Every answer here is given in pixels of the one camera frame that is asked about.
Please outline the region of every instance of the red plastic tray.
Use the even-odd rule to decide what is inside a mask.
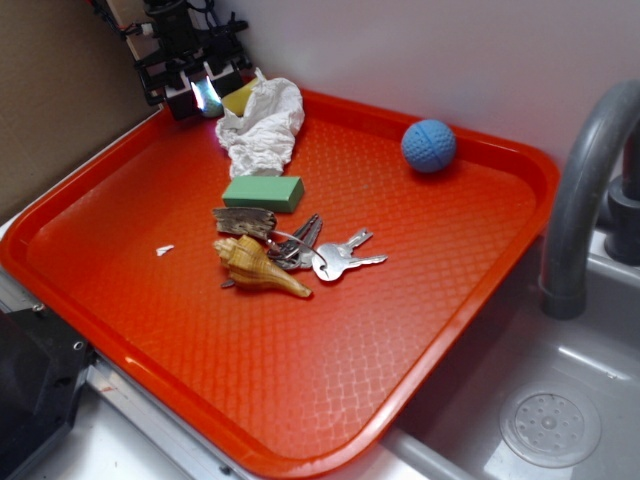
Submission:
[[[303,92],[287,175],[318,244],[374,236],[379,265],[314,294],[223,289],[214,207],[230,161],[215,121],[167,111],[37,201],[0,245],[5,268],[115,364],[254,474],[318,475],[389,426],[544,226],[558,172],[533,148],[454,129],[438,174],[400,140],[418,120]],[[162,257],[156,248],[173,244]]]

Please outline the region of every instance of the drain cover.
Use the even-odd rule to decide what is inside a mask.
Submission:
[[[511,450],[540,467],[569,467],[600,441],[593,403],[565,385],[530,383],[509,396],[500,412],[502,437]]]

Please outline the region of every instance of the sink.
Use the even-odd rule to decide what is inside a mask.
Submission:
[[[443,478],[640,471],[640,271],[590,255],[587,310],[554,320],[539,307],[541,250],[531,247],[396,422],[394,435],[455,467]]]

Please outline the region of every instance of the blue ball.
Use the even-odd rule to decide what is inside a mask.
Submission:
[[[456,137],[441,121],[422,120],[411,125],[402,137],[402,154],[415,170],[437,172],[456,155]]]

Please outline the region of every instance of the faucet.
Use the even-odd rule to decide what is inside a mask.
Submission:
[[[640,80],[622,82],[598,101],[573,144],[542,252],[542,310],[550,317],[570,319],[586,308],[587,255],[599,214],[608,219],[607,254],[640,265],[639,120]],[[621,153],[622,175],[609,182]]]

